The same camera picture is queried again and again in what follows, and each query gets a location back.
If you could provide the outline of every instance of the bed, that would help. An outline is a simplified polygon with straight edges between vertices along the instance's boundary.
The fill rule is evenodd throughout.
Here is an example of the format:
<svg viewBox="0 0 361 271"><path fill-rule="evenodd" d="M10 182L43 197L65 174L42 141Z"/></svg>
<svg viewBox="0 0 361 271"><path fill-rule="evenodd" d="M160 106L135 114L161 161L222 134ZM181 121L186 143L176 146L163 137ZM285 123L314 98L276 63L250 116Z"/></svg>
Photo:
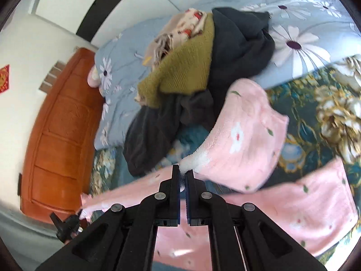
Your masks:
<svg viewBox="0 0 361 271"><path fill-rule="evenodd" d="M339 0L201 0L190 6L205 11L221 6L243 11L268 11L272 15L270 31L279 43L276 46L279 56L285 54L281 53L286 44L282 36L298 41L300 46L301 43L307 44L303 52L297 51L297 45L284 58L274 58L262 74L253 78L265 89L360 53L360 32ZM23 213L50 222L48 215L55 211L63 219L79 208L80 193L89 192L90 179L90 193L93 195L134 180L127 173L121 146L128 126L139 110L134 102L137 83L150 71L142 65L144 50L169 19L141 22L124 30L96 53L98 72L104 73L108 69L107 72L112 75L111 82L107 83L111 88L102 93L104 98L97 89L91 89L86 84L86 75L94 64L94 54L82 49L69 61L46 98L29 140L21 190ZM70 81L77 82L77 85L66 85ZM87 112L82 114L86 114L84 117L70 117L67 125L60 126L61 114L56 109L64 104L65 98L71 102L69 106L79 103L79 107ZM61 144L54 146L49 138L60 140ZM176 163L182 156L192 153L194 148L187 147L187 142L180 143L184 147L170 152L155 169ZM78 156L81 156L79 166L75 166L77 170L73 171L68 170L75 165L75 158L70 157L73 154L68 150L70 147L78 148ZM54 162L46 162L44 156ZM229 192L229 189L209 182L207 187L217 193ZM355 235L353 240L349 239L350 243L345 244L350 246L357 240ZM337 252L334 249L331 252L323 263L333 256L336 258Z"/></svg>

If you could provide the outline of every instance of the green floral blanket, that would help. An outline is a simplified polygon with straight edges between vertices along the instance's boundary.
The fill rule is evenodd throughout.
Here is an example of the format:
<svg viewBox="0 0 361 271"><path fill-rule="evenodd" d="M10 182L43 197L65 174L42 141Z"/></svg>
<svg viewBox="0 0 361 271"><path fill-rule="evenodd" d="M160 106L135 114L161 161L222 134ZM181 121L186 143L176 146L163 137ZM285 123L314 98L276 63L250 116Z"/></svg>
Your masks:
<svg viewBox="0 0 361 271"><path fill-rule="evenodd" d="M296 181L324 166L335 155L344 161L359 220L341 241L318 257L331 270L327 265L334 265L333 260L341 265L361 236L360 65L360 55L348 57L267 91L273 108L288 115L289 125L278 166L264 187ZM121 150L115 148L96 153L92 194L114 188L110 176L116 163L124 166L121 157ZM210 181L206 185L215 193L233 192Z"/></svg>

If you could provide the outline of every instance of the pink pillow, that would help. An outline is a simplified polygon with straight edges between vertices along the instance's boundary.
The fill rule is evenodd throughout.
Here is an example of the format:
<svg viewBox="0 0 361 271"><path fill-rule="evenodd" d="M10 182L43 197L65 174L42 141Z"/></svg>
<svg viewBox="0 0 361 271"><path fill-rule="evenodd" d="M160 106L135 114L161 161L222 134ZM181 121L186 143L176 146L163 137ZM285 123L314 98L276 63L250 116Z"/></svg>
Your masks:
<svg viewBox="0 0 361 271"><path fill-rule="evenodd" d="M214 128L192 155L179 163L243 193L255 192L272 174L283 147L288 117L272 109L266 92L249 79L229 88Z"/></svg>
<svg viewBox="0 0 361 271"><path fill-rule="evenodd" d="M91 68L88 74L88 84L92 88L97 88L101 84L100 76L95 65Z"/></svg>

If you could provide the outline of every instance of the screw head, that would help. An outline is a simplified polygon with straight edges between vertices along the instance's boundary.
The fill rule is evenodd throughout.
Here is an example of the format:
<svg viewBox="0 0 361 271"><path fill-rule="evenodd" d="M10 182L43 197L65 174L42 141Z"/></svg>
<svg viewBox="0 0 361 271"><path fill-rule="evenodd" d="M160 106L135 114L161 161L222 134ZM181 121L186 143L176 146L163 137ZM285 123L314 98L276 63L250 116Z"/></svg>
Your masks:
<svg viewBox="0 0 361 271"><path fill-rule="evenodd" d="M156 194L154 195L154 197L156 198L156 200L163 200L163 199L165 199L166 194L165 194L165 193L162 193L162 192L159 192L159 193L156 193Z"/></svg>
<svg viewBox="0 0 361 271"><path fill-rule="evenodd" d="M210 193L210 192L203 192L203 193L201 194L201 197L204 198L204 199L206 199L206 200L210 199L212 196L213 196L213 195L212 195L212 193Z"/></svg>
<svg viewBox="0 0 361 271"><path fill-rule="evenodd" d="M256 206L252 203L246 203L243 205L243 208L248 212L252 212L256 209Z"/></svg>
<svg viewBox="0 0 361 271"><path fill-rule="evenodd" d="M111 206L111 211L116 213L120 212L123 209L123 206L121 204L114 204Z"/></svg>

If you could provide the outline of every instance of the pile of clothes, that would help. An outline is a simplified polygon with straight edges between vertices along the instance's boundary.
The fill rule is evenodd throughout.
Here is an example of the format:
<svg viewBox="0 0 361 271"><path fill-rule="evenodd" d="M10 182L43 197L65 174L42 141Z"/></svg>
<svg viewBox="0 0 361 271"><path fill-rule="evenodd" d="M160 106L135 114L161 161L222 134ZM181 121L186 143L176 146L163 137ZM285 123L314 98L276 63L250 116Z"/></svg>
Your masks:
<svg viewBox="0 0 361 271"><path fill-rule="evenodd" d="M138 84L135 100L142 108L123 151L133 176L154 168L182 128L211 131L231 84L266 68L275 49L269 19L267 12L229 7L188 9L171 18L144 56L152 71Z"/></svg>

